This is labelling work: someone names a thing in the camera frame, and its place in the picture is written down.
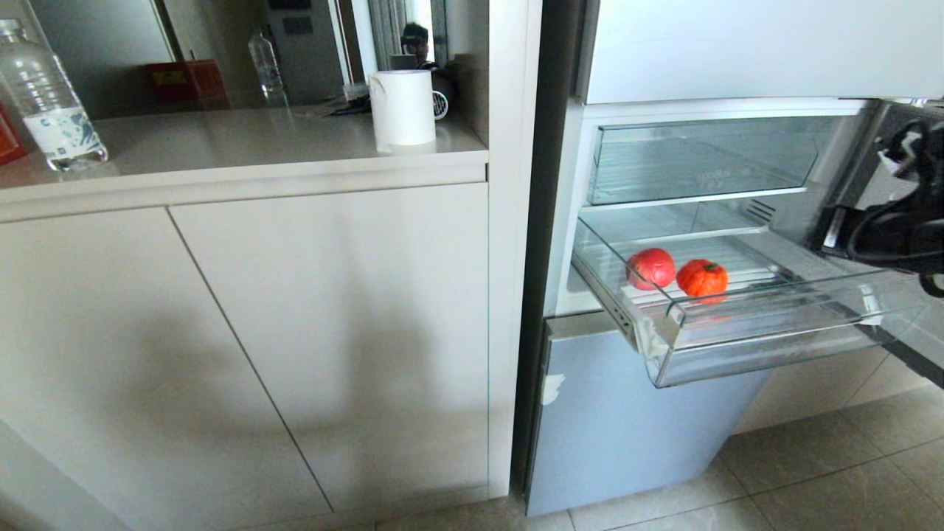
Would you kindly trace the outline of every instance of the red apple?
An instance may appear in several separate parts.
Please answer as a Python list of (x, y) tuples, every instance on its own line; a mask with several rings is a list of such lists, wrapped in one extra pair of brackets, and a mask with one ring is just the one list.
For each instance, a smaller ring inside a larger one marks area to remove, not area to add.
[(636, 289), (666, 287), (675, 280), (675, 261), (663, 248), (643, 249), (630, 258), (626, 280)]

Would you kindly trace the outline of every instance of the red box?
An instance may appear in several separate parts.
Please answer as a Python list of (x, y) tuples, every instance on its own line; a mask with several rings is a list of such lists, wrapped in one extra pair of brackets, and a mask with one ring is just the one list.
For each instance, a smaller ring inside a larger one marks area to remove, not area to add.
[(182, 101), (226, 94), (216, 60), (185, 60), (146, 64), (158, 101)]
[(9, 121), (7, 111), (0, 105), (0, 164), (11, 163), (26, 156), (26, 149)]

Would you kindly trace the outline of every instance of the bottle cap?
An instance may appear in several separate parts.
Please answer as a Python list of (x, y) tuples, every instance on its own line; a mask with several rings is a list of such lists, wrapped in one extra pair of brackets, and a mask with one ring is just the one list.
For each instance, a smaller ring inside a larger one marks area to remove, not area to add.
[(0, 35), (10, 35), (23, 31), (20, 19), (0, 19)]

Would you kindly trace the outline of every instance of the cabinet door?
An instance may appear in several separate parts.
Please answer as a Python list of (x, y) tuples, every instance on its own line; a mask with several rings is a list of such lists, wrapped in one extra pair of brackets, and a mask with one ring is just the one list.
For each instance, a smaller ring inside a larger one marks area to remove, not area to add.
[(171, 209), (335, 509), (486, 483), (486, 190)]
[(941, 0), (588, 4), (586, 103), (944, 93)]
[(163, 209), (0, 225), (0, 248), (0, 418), (129, 527), (329, 510)]

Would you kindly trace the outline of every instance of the refrigerator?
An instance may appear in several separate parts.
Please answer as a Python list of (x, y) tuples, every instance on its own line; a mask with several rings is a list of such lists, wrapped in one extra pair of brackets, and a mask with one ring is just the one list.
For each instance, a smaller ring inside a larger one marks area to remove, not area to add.
[[(703, 473), (777, 367), (881, 346), (944, 386), (943, 300), (904, 261), (850, 259), (834, 215), (917, 189), (879, 152), (944, 122), (944, 2), (573, 0), (541, 30), (529, 516)], [(634, 282), (647, 248), (722, 265), (726, 291)]]

